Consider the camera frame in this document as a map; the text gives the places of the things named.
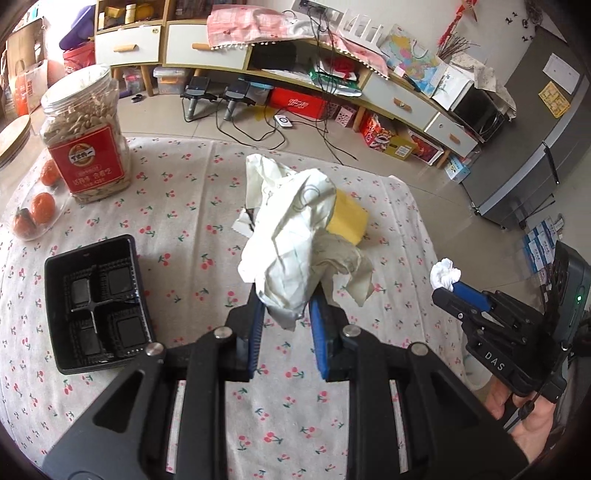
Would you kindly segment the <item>person's right hand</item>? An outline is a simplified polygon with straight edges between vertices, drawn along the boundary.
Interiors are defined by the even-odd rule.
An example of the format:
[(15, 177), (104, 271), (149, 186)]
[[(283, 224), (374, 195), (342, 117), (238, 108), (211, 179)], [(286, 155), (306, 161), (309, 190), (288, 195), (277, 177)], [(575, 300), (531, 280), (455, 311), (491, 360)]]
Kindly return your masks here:
[[(527, 399), (515, 396), (510, 389), (496, 377), (491, 378), (490, 390), (485, 400), (485, 407), (499, 420), (505, 412), (505, 403), (511, 399), (516, 406), (522, 406)], [(532, 463), (544, 450), (553, 426), (556, 405), (544, 397), (535, 401), (535, 407), (527, 418), (520, 421), (511, 435), (522, 449), (528, 461)]]

